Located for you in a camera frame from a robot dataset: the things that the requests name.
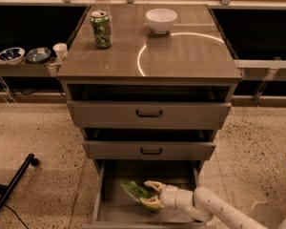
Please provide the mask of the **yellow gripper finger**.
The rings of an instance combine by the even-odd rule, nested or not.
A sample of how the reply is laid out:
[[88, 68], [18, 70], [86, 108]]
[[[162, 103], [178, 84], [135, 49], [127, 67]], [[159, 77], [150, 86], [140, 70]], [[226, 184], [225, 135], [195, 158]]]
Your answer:
[[159, 181], [147, 180], [144, 182], [144, 185], [150, 188], [153, 188], [157, 193], [160, 193], [166, 185]]
[[141, 205], [150, 212], [158, 212], [163, 208], [163, 204], [158, 198], [158, 196], [153, 196], [151, 198], [140, 198]]

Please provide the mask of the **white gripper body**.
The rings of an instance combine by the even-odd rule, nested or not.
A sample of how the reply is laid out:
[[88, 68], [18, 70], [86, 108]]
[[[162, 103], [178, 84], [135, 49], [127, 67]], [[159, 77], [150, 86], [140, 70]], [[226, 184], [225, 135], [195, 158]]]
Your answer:
[[164, 207], [187, 210], [194, 207], [194, 192], [172, 185], [163, 185], [159, 199]]

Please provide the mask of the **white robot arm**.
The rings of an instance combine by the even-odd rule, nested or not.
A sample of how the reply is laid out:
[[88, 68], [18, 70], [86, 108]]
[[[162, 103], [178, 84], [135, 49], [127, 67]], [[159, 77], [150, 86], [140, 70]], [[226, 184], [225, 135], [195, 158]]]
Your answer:
[[190, 218], [202, 222], [208, 222], [213, 217], [217, 217], [230, 229], [268, 229], [206, 187], [199, 186], [190, 191], [158, 181], [145, 181], [144, 185], [155, 189], [158, 193], [157, 196], [140, 199], [146, 206], [181, 210]]

